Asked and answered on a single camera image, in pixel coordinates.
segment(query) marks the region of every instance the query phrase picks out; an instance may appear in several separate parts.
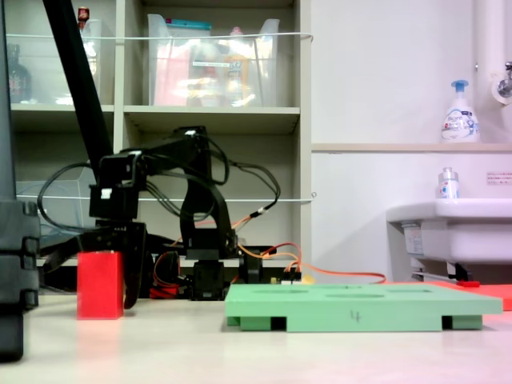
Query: white sink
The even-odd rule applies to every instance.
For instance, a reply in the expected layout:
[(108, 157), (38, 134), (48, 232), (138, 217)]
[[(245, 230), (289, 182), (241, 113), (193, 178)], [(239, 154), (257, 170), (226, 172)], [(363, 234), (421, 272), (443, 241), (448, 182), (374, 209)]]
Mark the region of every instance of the white sink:
[(512, 198), (436, 199), (392, 208), (386, 219), (402, 224), (416, 258), (512, 263)]

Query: green tray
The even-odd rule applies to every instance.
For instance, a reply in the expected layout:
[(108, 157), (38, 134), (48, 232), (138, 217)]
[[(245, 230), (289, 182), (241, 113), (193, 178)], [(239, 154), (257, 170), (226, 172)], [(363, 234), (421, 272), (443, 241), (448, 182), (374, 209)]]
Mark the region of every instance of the green tray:
[(228, 326), (288, 332), (480, 330), (502, 300), (429, 284), (235, 284)]

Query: label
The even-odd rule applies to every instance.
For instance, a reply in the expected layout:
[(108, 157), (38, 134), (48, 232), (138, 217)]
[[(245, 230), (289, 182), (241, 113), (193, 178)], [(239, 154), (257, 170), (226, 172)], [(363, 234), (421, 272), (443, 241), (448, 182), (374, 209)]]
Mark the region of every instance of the label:
[(477, 134), (480, 125), (477, 117), (468, 110), (453, 109), (445, 119), (445, 125), (441, 130), (441, 137), (445, 140), (452, 138), (467, 138)]
[(512, 186), (512, 172), (487, 172), (488, 186)]
[(218, 66), (221, 68), (229, 68), (228, 62), (192, 62), (193, 66)]
[(439, 197), (440, 198), (460, 198), (458, 193), (457, 180), (445, 180), (439, 183)]
[(406, 236), (406, 249), (408, 254), (423, 254), (422, 230), (419, 226), (403, 229)]

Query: white table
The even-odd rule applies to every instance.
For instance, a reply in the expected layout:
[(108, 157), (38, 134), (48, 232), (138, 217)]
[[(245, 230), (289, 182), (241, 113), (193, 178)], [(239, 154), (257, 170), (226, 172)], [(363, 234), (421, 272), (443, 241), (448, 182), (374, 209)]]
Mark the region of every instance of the white table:
[(227, 329), (222, 302), (141, 300), (117, 321), (40, 297), (1, 384), (512, 383), (512, 313), (483, 331), (287, 334)]

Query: pipe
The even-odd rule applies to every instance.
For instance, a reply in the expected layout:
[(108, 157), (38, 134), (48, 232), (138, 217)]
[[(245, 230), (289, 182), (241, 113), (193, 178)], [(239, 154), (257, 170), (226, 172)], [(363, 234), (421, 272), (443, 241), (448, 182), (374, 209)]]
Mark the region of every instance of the pipe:
[(498, 83), (506, 78), (506, 0), (475, 0), (475, 36), (478, 72), (475, 109), (484, 142), (504, 138), (502, 107), (512, 102), (501, 98)]

